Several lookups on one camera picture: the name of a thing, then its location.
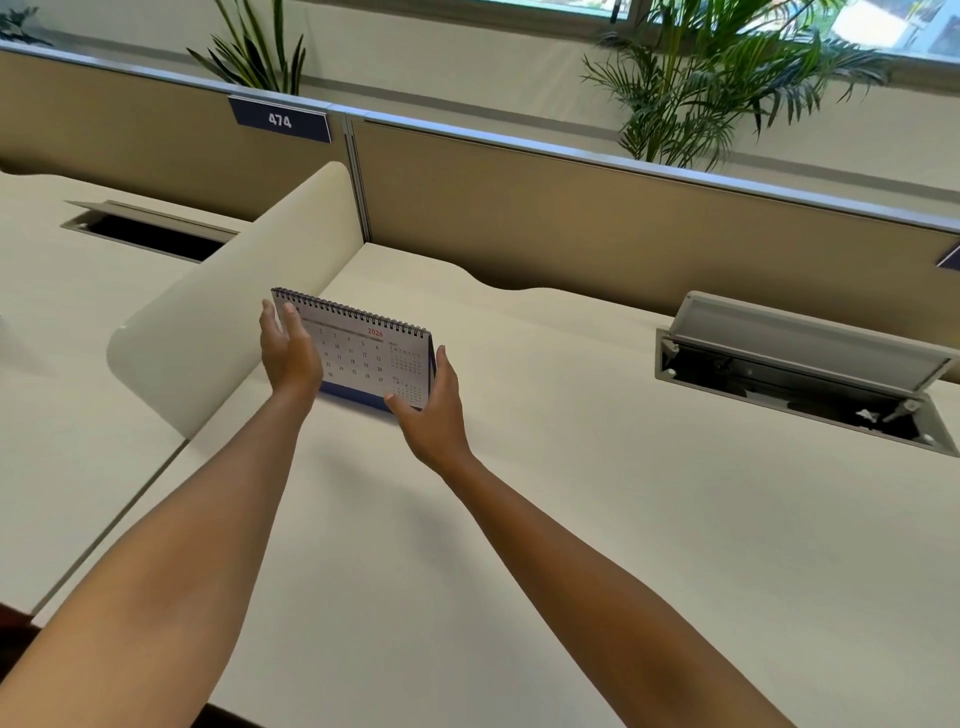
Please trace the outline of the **large green palm plant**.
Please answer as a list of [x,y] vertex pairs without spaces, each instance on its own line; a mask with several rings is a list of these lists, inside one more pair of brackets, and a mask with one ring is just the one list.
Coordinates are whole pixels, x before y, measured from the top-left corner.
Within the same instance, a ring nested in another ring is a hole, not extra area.
[[625,119],[619,146],[634,160],[713,170],[738,123],[762,132],[886,86],[889,61],[824,31],[843,0],[649,0],[628,29],[583,59],[585,82],[604,89]]

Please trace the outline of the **slender-leaf green plant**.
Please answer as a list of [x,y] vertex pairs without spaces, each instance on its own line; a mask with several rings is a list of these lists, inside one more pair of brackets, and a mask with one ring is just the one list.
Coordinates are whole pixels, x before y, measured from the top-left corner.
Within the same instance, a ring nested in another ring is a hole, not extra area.
[[269,0],[269,17],[261,20],[252,0],[214,0],[227,37],[212,34],[212,46],[187,53],[206,71],[237,87],[298,96],[306,65],[306,40],[292,47],[285,38],[286,0]]

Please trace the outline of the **person's right hand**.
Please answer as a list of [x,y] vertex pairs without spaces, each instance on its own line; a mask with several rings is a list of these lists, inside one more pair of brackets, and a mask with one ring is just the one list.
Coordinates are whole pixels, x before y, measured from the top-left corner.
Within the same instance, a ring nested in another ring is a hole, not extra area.
[[397,419],[413,455],[443,480],[456,477],[474,460],[466,434],[460,395],[431,394],[416,409],[398,394],[384,403]]

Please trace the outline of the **small green plant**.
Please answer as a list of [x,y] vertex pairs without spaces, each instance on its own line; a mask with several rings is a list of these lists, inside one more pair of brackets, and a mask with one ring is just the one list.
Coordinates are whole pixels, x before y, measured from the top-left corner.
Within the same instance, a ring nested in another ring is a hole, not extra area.
[[0,8],[0,42],[53,48],[53,43],[31,33],[27,28],[39,10],[38,6],[26,5]]

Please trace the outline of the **spiral-bound desk calendar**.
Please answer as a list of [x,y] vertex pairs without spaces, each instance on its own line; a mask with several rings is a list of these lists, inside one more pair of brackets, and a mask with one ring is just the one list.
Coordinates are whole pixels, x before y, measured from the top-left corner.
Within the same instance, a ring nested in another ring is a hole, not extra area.
[[311,335],[321,393],[384,411],[388,395],[416,410],[427,405],[437,372],[428,329],[286,288],[271,295],[279,308],[291,304]]

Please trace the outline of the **person's right forearm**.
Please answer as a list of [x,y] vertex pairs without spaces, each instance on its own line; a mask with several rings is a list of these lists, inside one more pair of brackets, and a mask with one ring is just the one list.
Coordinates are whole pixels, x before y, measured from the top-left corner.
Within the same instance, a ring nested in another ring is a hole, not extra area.
[[424,462],[627,728],[796,728],[652,588],[474,455]]

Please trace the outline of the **person's left hand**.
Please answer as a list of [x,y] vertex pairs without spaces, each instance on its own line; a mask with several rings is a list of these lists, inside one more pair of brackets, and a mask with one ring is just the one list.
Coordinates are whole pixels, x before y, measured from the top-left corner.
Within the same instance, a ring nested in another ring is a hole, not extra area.
[[282,308],[261,301],[259,316],[261,361],[273,394],[313,402],[323,381],[323,364],[309,334],[309,346],[290,346],[282,324]]

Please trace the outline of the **beige partition panel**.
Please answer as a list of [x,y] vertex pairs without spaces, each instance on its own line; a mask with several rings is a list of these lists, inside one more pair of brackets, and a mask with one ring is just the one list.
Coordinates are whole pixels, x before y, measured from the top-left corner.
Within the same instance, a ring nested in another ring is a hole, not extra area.
[[342,113],[329,143],[240,124],[221,81],[0,42],[0,170],[55,175],[253,221],[318,171],[356,208]]
[[960,349],[960,221],[367,116],[370,241],[486,284],[674,314],[691,291]]

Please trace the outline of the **window with metal frame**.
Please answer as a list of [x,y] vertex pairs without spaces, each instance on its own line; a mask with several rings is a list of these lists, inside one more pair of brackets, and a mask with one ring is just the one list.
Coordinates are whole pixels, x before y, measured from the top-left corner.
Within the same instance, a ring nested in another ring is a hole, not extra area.
[[[659,21],[682,0],[469,0],[604,20],[625,28]],[[960,0],[763,0],[745,32],[779,32],[788,40],[824,41],[906,57],[960,64]]]

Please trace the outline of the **person's left forearm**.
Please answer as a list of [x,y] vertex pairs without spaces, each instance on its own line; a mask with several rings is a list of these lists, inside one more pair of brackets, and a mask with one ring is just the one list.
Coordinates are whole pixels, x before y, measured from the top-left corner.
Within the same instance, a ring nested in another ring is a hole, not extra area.
[[277,386],[114,542],[0,683],[0,728],[191,728],[234,653],[317,388]]

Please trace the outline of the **cream curved desk divider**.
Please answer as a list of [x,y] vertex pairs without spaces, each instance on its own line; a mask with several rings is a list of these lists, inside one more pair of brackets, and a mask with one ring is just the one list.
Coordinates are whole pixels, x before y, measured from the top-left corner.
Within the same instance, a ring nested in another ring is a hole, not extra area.
[[351,174],[330,162],[118,327],[107,365],[191,440],[258,366],[262,301],[320,294],[363,244]]

